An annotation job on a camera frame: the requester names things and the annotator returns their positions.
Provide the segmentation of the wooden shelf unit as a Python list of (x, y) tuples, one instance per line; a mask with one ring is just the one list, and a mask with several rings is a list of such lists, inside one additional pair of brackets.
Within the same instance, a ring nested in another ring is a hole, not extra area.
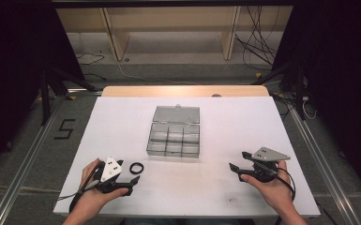
[(282, 31), (291, 6), (257, 7), (92, 7), (59, 8), (59, 19), (68, 33), (104, 33), (113, 57), (123, 58), (132, 32), (216, 32), (223, 57), (232, 57), (237, 31), (250, 31), (252, 13), (260, 14), (260, 29)]

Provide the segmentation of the wooden table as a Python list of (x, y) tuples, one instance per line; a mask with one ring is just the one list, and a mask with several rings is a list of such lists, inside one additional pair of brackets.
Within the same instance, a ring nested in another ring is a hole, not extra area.
[(262, 85), (140, 85), (107, 86), (103, 97), (187, 98), (187, 97), (268, 97)]

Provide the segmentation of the metal floor rail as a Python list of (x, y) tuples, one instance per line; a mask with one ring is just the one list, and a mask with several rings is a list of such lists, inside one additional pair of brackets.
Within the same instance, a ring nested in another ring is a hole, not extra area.
[(40, 152), (42, 144), (45, 142), (48, 132), (51, 129), (57, 111), (65, 101), (64, 97), (56, 97), (52, 102), (51, 115), (43, 125), (38, 126), (36, 131), (30, 136), (32, 143), (26, 148), (26, 153), (21, 159), (18, 168), (8, 168), (12, 175), (8, 179), (6, 186), (0, 186), (0, 225), (4, 225), (8, 214), (22, 190), (22, 186), (32, 170), (36, 158)]
[(299, 132), (301, 133), (308, 150), (313, 158), (318, 170), (323, 177), (323, 180), (336, 204), (339, 212), (341, 213), (347, 225), (361, 225), (361, 219), (353, 208), (352, 202), (346, 195), (343, 187), (336, 178), (328, 161), (325, 159), (320, 146), (317, 144), (314, 136), (312, 135), (307, 123), (298, 115), (295, 107), (289, 107), (292, 118), (296, 123)]

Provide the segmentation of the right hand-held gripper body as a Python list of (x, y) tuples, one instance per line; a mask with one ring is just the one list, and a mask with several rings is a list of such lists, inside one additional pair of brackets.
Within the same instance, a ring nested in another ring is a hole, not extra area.
[(252, 177), (262, 183), (268, 183), (272, 181), (278, 173), (277, 162), (280, 160), (289, 160), (290, 158), (290, 156), (268, 147), (261, 147), (252, 154), (252, 160), (250, 160), (253, 163), (252, 167), (254, 171)]

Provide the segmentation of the person's right hand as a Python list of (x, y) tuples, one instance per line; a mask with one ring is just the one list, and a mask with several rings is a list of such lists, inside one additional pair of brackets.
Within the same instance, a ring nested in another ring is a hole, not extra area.
[(286, 173), (287, 164), (285, 161), (278, 162), (278, 179), (268, 183), (262, 183), (250, 175), (243, 174), (241, 178), (257, 188), (262, 194), (265, 202), (271, 206), (282, 218), (286, 213), (295, 210), (290, 190), (291, 180)]

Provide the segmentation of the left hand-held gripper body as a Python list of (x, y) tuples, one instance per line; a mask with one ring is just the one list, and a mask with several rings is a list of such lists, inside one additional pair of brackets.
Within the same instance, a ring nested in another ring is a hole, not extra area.
[(101, 161), (93, 173), (93, 181), (87, 185), (87, 189), (97, 189), (100, 193), (110, 193), (117, 189), (116, 179), (122, 172), (122, 167), (117, 164), (113, 157)]

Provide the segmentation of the black curtain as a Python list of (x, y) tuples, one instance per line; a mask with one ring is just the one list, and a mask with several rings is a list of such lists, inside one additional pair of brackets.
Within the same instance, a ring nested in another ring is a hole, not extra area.
[(47, 68), (83, 78), (52, 0), (0, 0), (0, 153), (37, 97)]
[(361, 0), (292, 0), (274, 67), (305, 51), (319, 115), (361, 180)]

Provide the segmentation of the white table mat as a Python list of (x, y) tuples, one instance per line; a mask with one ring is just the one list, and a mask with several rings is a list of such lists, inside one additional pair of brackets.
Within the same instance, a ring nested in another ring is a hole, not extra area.
[[(158, 106), (200, 110), (200, 154), (196, 158), (152, 157), (146, 147)], [(319, 216), (305, 175), (271, 97), (100, 97), (54, 207), (65, 215), (90, 161), (122, 160), (119, 179), (132, 179), (129, 166), (144, 170), (128, 197), (108, 203), (101, 215), (124, 218), (265, 218), (276, 213), (252, 186), (239, 181), (230, 166), (250, 167), (245, 152), (268, 147), (290, 156), (296, 184), (294, 205), (306, 218)]]

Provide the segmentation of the black metal stand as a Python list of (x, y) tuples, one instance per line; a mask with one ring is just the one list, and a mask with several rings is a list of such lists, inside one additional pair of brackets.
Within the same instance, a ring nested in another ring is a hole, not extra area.
[(276, 78), (278, 75), (282, 75), (282, 80), (279, 85), (280, 90), (285, 92), (295, 92), (296, 112), (302, 120), (305, 120), (306, 116), (303, 110), (303, 96), (305, 94), (303, 82), (304, 69), (301, 63), (285, 63), (283, 66), (272, 70), (268, 75), (258, 79), (256, 82), (253, 82), (252, 85), (263, 85), (264, 83)]
[(64, 80), (75, 83), (91, 92), (98, 91), (97, 87), (87, 83), (85, 80), (76, 78), (61, 68), (45, 68), (39, 77), (39, 87), (42, 98), (42, 126), (46, 125), (51, 116), (49, 89), (52, 89), (57, 96), (64, 97), (66, 94), (68, 94), (68, 89), (64, 84)]

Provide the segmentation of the person's left hand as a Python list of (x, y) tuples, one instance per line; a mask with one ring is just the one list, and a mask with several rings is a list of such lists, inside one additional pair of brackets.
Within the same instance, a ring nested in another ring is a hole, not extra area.
[[(89, 174), (94, 171), (95, 167), (99, 163), (100, 163), (100, 159), (96, 158), (94, 161), (90, 162), (83, 169), (82, 181), (80, 187), (84, 185)], [(98, 190), (95, 189), (87, 190), (79, 199), (76, 207), (78, 209), (85, 209), (87, 212), (92, 212), (92, 211), (99, 212), (106, 203), (114, 199), (117, 199), (119, 197), (122, 197), (127, 193), (128, 193), (127, 188), (119, 188), (111, 193), (100, 193)]]

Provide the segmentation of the clear plastic compartment box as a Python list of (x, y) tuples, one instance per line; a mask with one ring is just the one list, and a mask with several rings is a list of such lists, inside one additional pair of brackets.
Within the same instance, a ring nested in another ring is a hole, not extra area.
[(149, 156), (198, 158), (200, 137), (199, 107), (157, 106), (146, 152)]

